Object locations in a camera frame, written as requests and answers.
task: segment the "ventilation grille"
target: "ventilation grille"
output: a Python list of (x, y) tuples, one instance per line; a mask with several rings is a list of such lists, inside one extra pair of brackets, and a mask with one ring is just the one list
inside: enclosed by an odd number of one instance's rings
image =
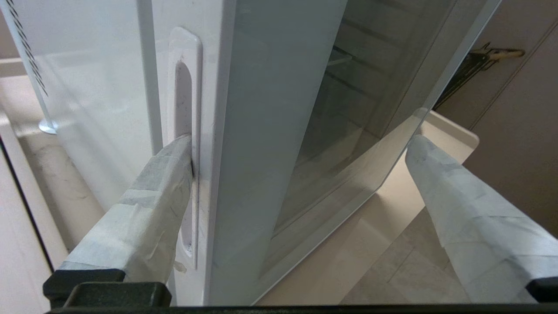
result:
[(20, 35), (21, 42), (23, 43), (23, 47), (25, 48), (25, 54), (27, 55), (29, 63), (31, 64), (31, 69), (33, 70), (35, 79), (37, 80), (37, 83), (39, 84), (45, 95), (48, 96), (49, 94), (46, 92), (45, 84), (42, 82), (41, 73), (39, 72), (39, 68), (35, 63), (35, 57), (33, 56), (33, 53), (31, 51), (31, 46), (27, 42), (27, 36), (25, 36), (25, 33), (23, 32), (23, 26), (21, 25), (19, 19), (20, 16), (17, 14), (16, 9), (14, 8), (13, 0), (6, 0), (6, 2), (9, 5), (9, 12), (13, 17), (13, 22), (16, 25), (18, 34)]

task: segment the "white refrigerator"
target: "white refrigerator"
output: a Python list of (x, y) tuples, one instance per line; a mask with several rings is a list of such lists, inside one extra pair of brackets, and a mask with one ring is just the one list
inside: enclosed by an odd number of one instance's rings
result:
[(168, 282), (182, 306), (255, 303), (358, 209), (498, 3), (0, 0), (105, 210), (192, 134)]

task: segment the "glass door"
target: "glass door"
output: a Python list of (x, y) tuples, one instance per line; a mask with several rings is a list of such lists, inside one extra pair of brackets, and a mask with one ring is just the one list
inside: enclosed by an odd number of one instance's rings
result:
[(380, 187), (497, 4), (236, 2), (208, 304), (255, 302)]

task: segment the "tiled floor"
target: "tiled floor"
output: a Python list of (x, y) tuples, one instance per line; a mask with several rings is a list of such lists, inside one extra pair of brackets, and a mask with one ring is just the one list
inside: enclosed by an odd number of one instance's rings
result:
[(424, 208), (341, 303), (469, 302)]

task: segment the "refrigerator door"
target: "refrigerator door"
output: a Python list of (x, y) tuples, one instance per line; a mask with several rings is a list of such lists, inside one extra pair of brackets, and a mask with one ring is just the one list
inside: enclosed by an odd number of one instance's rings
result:
[(497, 5), (236, 2), (204, 302), (254, 303), (380, 187)]
[(175, 305), (207, 305), (235, 1), (153, 0), (152, 7), (163, 141), (190, 124), (195, 154), (168, 286)]

